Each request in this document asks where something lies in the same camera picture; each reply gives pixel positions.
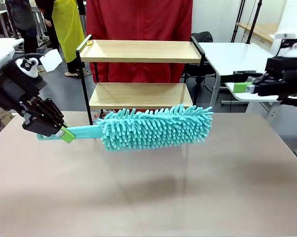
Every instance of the gray floor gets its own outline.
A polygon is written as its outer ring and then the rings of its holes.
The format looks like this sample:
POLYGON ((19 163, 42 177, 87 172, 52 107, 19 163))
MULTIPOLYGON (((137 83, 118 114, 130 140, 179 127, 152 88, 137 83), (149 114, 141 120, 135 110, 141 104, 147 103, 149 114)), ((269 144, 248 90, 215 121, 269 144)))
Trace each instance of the gray floor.
MULTIPOLYGON (((44 80, 47 82, 47 86, 41 91, 42 98, 51 98, 55 104, 62 111, 86 111, 85 100, 83 89, 80 80, 73 78, 68 78, 64 76, 64 72, 67 71, 66 64, 63 62, 57 69, 46 76, 44 80)), ((90 98, 95 84, 93 82, 92 76, 86 77, 86 86, 88 90, 88 97, 90 98)), ((214 85, 214 79, 206 79, 206 84, 208 87, 214 85)), ((190 78, 187 83, 188 90, 191 97, 194 97, 195 92, 195 79, 190 78)), ((230 100, 230 94, 219 93, 218 101, 213 109, 216 113, 226 112, 229 113, 232 109, 233 113, 243 113, 247 106, 240 105, 229 105, 221 106, 220 100, 230 100)), ((208 107, 211 100, 211 93, 205 89, 204 84, 201 85, 201 90, 198 97, 197 106, 208 107)))

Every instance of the red cloth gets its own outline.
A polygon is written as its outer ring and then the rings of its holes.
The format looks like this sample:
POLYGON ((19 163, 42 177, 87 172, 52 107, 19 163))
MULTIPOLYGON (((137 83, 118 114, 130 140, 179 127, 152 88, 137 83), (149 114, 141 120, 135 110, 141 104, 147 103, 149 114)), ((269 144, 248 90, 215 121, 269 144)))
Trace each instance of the red cloth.
MULTIPOLYGON (((189 41, 191 25, 192 0, 87 0, 86 31, 96 40, 189 41)), ((179 82, 183 66, 97 63, 100 82, 179 82)))

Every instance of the black pants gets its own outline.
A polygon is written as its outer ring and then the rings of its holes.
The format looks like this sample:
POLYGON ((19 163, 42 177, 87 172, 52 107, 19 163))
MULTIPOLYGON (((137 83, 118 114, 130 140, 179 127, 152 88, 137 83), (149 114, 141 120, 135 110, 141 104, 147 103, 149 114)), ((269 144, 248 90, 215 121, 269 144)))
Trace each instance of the black pants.
POLYGON ((54 22, 51 21, 51 27, 46 25, 46 29, 47 29, 47 33, 48 33, 52 48, 57 49, 59 52, 59 41, 58 41, 57 34, 55 31, 54 22))
POLYGON ((75 58, 73 61, 67 63, 67 68, 70 73, 76 73, 77 70, 79 69, 79 63, 78 63, 77 58, 75 58))
POLYGON ((17 28, 21 37, 24 39, 24 53, 36 53, 38 45, 38 39, 36 36, 28 36, 27 31, 17 28))

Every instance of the lower shelf board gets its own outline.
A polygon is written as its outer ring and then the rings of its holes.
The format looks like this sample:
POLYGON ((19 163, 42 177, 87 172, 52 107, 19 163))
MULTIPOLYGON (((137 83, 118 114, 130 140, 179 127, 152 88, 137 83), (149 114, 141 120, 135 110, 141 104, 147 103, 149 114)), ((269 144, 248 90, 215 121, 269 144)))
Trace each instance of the lower shelf board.
POLYGON ((161 109, 192 106, 185 83, 98 83, 89 101, 91 109, 161 109))

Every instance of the white paper tag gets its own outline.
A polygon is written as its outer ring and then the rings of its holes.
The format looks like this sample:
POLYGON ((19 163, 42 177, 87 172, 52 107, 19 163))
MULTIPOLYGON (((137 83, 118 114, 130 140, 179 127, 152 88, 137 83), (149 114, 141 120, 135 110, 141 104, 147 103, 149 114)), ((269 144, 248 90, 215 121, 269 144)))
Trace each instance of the white paper tag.
POLYGON ((54 71, 57 66, 63 61, 57 49, 53 49, 45 56, 40 58, 41 63, 43 64, 47 72, 54 71))

